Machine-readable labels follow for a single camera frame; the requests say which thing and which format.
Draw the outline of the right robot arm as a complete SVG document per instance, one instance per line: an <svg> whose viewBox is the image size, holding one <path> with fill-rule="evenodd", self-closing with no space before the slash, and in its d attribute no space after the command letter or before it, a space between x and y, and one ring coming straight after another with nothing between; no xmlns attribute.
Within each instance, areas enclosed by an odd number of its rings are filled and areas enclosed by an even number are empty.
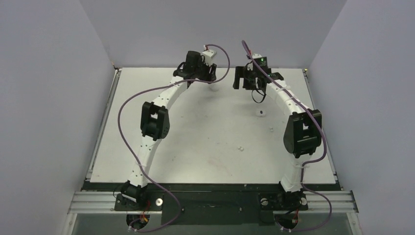
<svg viewBox="0 0 415 235"><path fill-rule="evenodd" d="M291 157L278 184L276 202L280 208L288 209L305 201L302 186L304 163L322 143L319 131L322 115L299 101L283 76L268 67L266 57L253 54L249 59L245 66L235 68L233 88L257 91L272 99L287 118L283 144Z"/></svg>

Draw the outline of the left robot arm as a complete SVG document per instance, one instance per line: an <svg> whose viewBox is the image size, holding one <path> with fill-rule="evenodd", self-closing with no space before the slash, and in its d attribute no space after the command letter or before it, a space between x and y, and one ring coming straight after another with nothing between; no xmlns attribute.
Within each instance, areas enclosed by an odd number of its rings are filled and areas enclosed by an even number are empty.
<svg viewBox="0 0 415 235"><path fill-rule="evenodd" d="M169 109L192 82L212 83L216 80L216 64L213 62L216 54L212 49L189 51L185 61L173 72L168 85L161 88L161 93L152 101L143 103L140 118L142 139L135 154L137 164L121 188L122 196L127 198L127 205L133 210L139 211L146 204L149 168L159 144L170 130Z"/></svg>

